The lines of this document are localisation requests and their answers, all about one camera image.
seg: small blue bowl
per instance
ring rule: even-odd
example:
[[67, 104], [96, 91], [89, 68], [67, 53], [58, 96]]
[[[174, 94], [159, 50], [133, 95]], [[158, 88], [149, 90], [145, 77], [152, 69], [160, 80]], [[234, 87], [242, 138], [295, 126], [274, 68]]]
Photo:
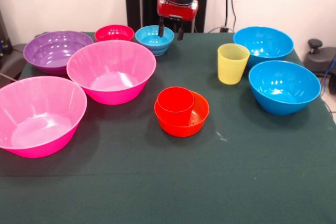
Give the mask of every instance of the small blue bowl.
[[256, 100], [275, 115], [297, 112], [321, 92], [320, 81], [312, 72], [287, 61], [259, 63], [250, 70], [248, 79]]
[[158, 34], [159, 26], [144, 26], [136, 31], [135, 39], [155, 56], [160, 56], [167, 51], [175, 35], [168, 27], [164, 27], [162, 38]]
[[270, 27], [243, 28], [234, 35], [233, 41], [250, 51], [248, 68], [267, 60], [284, 60], [294, 48], [287, 34]]

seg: dark green tablecloth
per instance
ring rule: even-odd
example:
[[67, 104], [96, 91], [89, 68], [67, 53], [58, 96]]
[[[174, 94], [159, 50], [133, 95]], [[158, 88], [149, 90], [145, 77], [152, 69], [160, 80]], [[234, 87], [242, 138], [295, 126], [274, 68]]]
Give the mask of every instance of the dark green tablecloth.
[[[26, 159], [0, 151], [1, 223], [335, 223], [336, 126], [317, 99], [265, 112], [246, 75], [217, 79], [230, 34], [186, 34], [157, 58], [141, 94], [120, 106], [91, 99], [71, 142]], [[299, 62], [295, 52], [289, 61]], [[22, 78], [41, 75], [27, 65]], [[203, 129], [165, 134], [153, 104], [169, 86], [209, 101]]]

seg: bowl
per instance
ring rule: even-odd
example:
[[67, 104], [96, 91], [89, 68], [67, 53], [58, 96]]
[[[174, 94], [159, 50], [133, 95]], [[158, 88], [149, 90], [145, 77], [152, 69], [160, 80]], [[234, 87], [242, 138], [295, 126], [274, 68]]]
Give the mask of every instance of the bowl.
[[234, 35], [233, 40], [250, 51], [248, 68], [267, 60], [284, 60], [294, 48], [288, 35], [270, 27], [243, 28]]
[[165, 122], [161, 117], [160, 110], [158, 109], [158, 101], [156, 100], [155, 102], [154, 111], [157, 120], [159, 121], [161, 128], [169, 135], [177, 137], [192, 136], [201, 130], [206, 118], [209, 115], [209, 104], [206, 99], [194, 91], [190, 92], [194, 95], [195, 103], [188, 126], [177, 126]]
[[70, 56], [78, 49], [93, 43], [90, 36], [77, 31], [53, 31], [29, 42], [23, 56], [44, 73], [62, 76]]
[[320, 81], [312, 72], [287, 61], [259, 63], [250, 70], [248, 79], [256, 100], [275, 115], [297, 112], [321, 92]]
[[134, 31], [129, 26], [110, 25], [98, 29], [94, 37], [98, 42], [115, 39], [131, 41], [134, 37]]
[[0, 89], [0, 148], [22, 157], [51, 155], [71, 140], [87, 97], [77, 84], [42, 76]]
[[147, 48], [125, 40], [107, 40], [74, 53], [67, 73], [95, 101], [118, 105], [133, 100], [155, 68], [156, 59]]
[[135, 33], [135, 39], [147, 47], [155, 56], [163, 55], [174, 40], [174, 32], [164, 27], [163, 37], [159, 35], [159, 26], [145, 26]]

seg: white wall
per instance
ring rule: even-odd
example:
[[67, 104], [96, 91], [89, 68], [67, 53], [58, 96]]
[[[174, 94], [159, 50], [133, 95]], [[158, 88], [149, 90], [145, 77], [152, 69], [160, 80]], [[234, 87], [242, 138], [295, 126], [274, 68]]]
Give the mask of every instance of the white wall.
[[[325, 46], [336, 46], [336, 0], [234, 0], [236, 30], [265, 25], [286, 32], [300, 57], [307, 53], [307, 41], [319, 38]], [[208, 0], [205, 31], [225, 20], [225, 0]], [[229, 13], [228, 26], [233, 15]]]
[[44, 31], [95, 31], [127, 24], [125, 0], [0, 0], [12, 44], [29, 42]]
[[[236, 30], [266, 25], [283, 30], [300, 56], [317, 37], [336, 46], [336, 0], [234, 0]], [[13, 44], [51, 30], [95, 31], [106, 24], [127, 24], [125, 0], [0, 0]], [[208, 0], [205, 30], [224, 24], [225, 0]], [[229, 15], [229, 25], [233, 16]]]

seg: stacked blue bowls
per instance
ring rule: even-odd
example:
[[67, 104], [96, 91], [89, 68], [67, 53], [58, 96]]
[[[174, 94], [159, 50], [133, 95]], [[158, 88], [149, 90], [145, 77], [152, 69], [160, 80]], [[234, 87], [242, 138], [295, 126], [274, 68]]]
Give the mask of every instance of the stacked blue bowls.
[[159, 26], [145, 26], [135, 33], [135, 39], [147, 47], [155, 56], [163, 55], [174, 40], [174, 32], [164, 28], [163, 37], [159, 36]]

